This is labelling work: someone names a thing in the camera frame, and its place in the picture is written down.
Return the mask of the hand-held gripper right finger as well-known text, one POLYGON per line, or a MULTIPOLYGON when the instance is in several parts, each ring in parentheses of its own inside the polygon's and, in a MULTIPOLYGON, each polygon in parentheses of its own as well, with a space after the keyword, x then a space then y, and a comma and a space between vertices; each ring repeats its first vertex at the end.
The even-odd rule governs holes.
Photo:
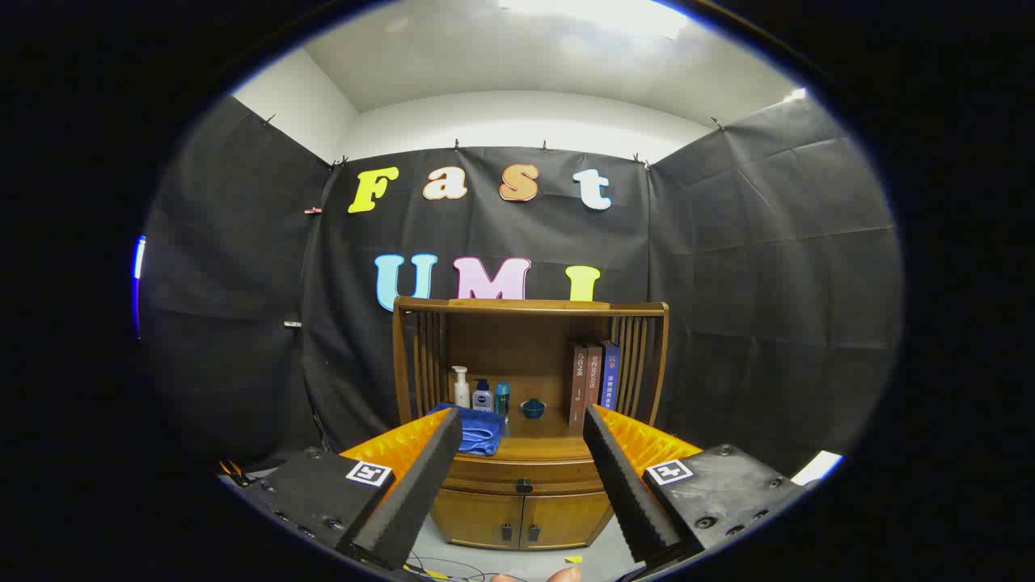
POLYGON ((635 561, 661 568, 744 537, 806 493, 735 445, 702 449, 605 407, 585 446, 635 561))

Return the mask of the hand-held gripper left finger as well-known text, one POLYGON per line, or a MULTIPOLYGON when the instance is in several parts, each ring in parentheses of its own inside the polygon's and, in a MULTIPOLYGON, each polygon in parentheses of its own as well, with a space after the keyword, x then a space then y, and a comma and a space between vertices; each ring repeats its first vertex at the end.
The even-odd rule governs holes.
POLYGON ((322 436, 259 478, 229 458, 219 467, 241 500, 296 539, 400 571, 461 441, 461 413, 446 407, 348 449, 322 436))

